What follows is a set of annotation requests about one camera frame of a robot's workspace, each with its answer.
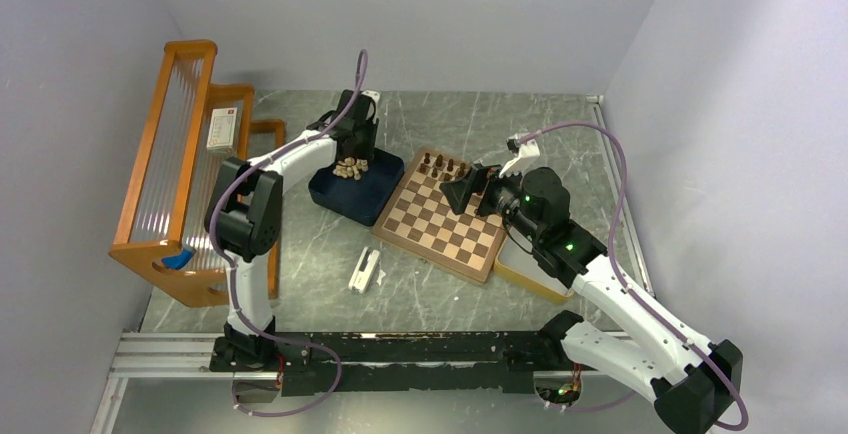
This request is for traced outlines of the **yellow tray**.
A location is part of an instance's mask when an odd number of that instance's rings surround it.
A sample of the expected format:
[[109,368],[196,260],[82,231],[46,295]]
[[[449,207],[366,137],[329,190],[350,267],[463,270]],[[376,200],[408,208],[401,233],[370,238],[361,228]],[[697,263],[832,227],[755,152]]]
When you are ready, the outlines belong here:
[[564,304],[574,295],[572,290],[547,275],[537,265],[536,260],[522,249],[521,243],[516,244],[509,238],[499,249],[493,272],[556,305]]

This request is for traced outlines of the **wooden chessboard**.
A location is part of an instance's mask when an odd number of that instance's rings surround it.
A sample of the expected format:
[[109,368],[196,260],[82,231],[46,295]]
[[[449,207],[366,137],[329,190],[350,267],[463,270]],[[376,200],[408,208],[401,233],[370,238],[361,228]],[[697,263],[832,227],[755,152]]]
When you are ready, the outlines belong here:
[[470,163],[421,147],[398,182],[371,233],[477,285],[485,284],[506,233],[497,215],[475,214],[474,194],[462,214],[452,212],[440,190],[444,181],[466,174]]

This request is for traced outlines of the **white card box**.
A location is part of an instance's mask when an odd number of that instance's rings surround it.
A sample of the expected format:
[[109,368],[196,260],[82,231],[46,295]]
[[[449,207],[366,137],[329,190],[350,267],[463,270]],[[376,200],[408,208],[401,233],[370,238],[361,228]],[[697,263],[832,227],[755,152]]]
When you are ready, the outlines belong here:
[[206,149],[208,151],[232,150],[235,145],[237,121],[236,107],[213,109],[207,132]]

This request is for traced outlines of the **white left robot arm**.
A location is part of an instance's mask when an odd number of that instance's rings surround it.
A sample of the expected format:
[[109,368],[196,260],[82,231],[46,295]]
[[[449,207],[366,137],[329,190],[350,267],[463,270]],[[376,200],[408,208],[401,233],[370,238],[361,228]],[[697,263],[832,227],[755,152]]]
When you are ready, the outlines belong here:
[[213,250],[227,264],[225,336],[239,340],[237,357],[251,369],[268,367],[277,354],[267,280],[253,270],[255,259],[280,238],[283,197],[339,160],[373,157],[380,97],[373,90],[345,90],[336,109],[284,146],[248,160],[230,157],[221,164],[204,227]]

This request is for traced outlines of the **white stapler-like device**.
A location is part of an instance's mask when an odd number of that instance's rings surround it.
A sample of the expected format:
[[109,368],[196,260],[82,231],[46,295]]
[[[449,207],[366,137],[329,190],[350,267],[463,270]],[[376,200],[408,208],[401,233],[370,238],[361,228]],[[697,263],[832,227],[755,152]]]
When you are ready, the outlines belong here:
[[381,252],[377,249],[365,247],[352,272],[348,283],[348,289],[356,293],[364,293],[378,269]]

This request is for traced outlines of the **orange wooden rack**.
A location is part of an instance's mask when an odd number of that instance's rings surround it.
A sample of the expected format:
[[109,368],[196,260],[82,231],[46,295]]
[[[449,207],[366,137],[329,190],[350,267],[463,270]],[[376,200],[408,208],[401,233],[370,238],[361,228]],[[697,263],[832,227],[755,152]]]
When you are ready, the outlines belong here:
[[[171,41],[153,93],[109,255],[187,307],[228,302],[226,264],[215,253],[204,218],[222,161],[248,156],[252,137],[284,143],[279,119],[252,117],[254,88],[215,84],[216,44],[207,39]],[[235,145],[208,151],[211,111],[236,107]],[[181,270],[161,259],[182,249],[195,250]]]

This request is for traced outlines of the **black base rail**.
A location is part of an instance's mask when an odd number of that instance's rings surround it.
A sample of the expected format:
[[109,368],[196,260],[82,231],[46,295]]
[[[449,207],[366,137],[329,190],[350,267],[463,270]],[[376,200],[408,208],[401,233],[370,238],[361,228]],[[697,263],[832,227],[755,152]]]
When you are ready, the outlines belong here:
[[278,342],[238,332],[215,339],[208,368],[237,379],[267,374],[280,394],[494,389],[533,394],[574,364],[540,331],[282,332]]

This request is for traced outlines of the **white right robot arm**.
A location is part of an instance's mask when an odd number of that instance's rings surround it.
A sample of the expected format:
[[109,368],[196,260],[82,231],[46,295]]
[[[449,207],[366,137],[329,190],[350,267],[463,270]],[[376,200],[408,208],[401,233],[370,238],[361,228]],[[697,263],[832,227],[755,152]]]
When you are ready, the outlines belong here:
[[729,340],[713,342],[687,326],[627,278],[608,247],[570,216],[569,191],[550,168],[501,177],[474,164],[440,187],[451,210],[479,196],[479,217],[499,216],[531,246],[539,268],[609,316],[623,341],[574,313],[557,316],[539,345],[542,360],[570,361],[606,374],[651,402],[675,433],[706,433],[740,395],[743,355]]

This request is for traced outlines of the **pile of light chess pieces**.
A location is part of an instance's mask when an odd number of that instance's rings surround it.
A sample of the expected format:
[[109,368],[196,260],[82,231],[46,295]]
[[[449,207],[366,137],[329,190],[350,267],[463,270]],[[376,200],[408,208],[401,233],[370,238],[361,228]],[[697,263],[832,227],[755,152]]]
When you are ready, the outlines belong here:
[[366,159],[347,157],[336,163],[332,174],[342,179],[359,181],[368,170],[369,162]]

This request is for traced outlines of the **dark blue tray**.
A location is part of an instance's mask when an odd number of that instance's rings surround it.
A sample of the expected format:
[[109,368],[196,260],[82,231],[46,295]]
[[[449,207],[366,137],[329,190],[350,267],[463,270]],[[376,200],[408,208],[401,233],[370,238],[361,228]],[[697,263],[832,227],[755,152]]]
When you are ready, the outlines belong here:
[[308,183],[312,201],[363,226],[374,226],[404,175],[404,161],[381,149],[374,151],[369,170],[360,180],[343,179],[327,167]]

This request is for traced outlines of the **blue object on rack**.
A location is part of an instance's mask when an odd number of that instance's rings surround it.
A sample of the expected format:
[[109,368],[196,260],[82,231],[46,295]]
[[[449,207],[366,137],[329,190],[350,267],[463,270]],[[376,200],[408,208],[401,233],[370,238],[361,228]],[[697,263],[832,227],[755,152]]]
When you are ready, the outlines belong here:
[[192,260],[194,255],[194,249],[191,247],[184,248],[176,255],[163,257],[161,259],[161,265],[167,269],[181,270]]

